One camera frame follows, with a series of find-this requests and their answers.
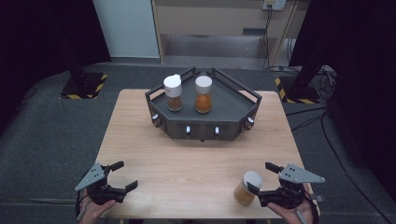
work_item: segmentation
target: yellow black tape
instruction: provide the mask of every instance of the yellow black tape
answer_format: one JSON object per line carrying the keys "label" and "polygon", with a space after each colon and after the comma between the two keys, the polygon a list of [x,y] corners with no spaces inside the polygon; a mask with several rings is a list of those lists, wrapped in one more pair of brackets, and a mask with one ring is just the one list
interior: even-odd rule
{"label": "yellow black tape", "polygon": [[107,75],[102,75],[102,78],[100,82],[98,83],[96,87],[96,91],[94,94],[61,94],[60,98],[61,99],[71,99],[71,100],[80,100],[80,99],[95,99],[98,95],[100,90],[103,88],[105,85],[105,81],[107,79]]}
{"label": "yellow black tape", "polygon": [[277,77],[275,79],[275,83],[277,86],[277,89],[279,90],[279,96],[280,99],[283,103],[291,103],[291,104],[319,104],[320,101],[316,99],[290,99],[285,93],[285,90],[283,89],[282,83],[280,82],[280,79]]}

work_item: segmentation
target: small jar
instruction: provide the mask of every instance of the small jar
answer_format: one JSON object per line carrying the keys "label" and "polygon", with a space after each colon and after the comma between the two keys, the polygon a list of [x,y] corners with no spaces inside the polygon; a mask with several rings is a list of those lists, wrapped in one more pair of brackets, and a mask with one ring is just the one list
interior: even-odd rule
{"label": "small jar", "polygon": [[212,98],[210,96],[212,78],[207,76],[196,78],[195,89],[198,93],[194,104],[195,110],[202,114],[209,112],[212,109]]}
{"label": "small jar", "polygon": [[255,171],[247,171],[241,183],[239,183],[233,192],[235,199],[245,206],[250,205],[256,196],[248,190],[248,182],[259,189],[262,187],[262,176]]}
{"label": "small jar", "polygon": [[172,111],[178,111],[183,106],[181,101],[182,88],[180,75],[175,74],[173,76],[167,77],[163,81],[163,85],[168,108]]}

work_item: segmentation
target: black curtain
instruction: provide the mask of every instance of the black curtain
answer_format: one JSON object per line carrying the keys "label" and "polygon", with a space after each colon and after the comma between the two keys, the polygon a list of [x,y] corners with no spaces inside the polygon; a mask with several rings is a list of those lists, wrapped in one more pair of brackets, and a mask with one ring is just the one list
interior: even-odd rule
{"label": "black curtain", "polygon": [[[54,28],[70,47],[68,54]],[[66,61],[81,66],[110,61],[91,0],[0,1],[0,132],[24,94],[37,81],[68,70]]]}
{"label": "black curtain", "polygon": [[393,0],[312,0],[290,65],[335,70],[332,119],[396,200],[395,11]]}

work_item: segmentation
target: power outlet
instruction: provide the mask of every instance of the power outlet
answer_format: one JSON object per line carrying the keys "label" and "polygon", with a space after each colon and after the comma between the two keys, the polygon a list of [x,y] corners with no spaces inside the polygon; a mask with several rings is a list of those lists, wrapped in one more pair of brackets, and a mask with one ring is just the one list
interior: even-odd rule
{"label": "power outlet", "polygon": [[262,4],[263,10],[269,10],[270,7],[274,11],[281,11],[286,5],[287,0],[264,0]]}

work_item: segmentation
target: white wall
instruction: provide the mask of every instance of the white wall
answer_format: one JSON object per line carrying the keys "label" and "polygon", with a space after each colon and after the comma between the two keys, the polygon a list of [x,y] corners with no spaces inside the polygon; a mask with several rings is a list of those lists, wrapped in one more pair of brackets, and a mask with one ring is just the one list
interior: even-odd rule
{"label": "white wall", "polygon": [[160,58],[150,0],[94,0],[111,57]]}

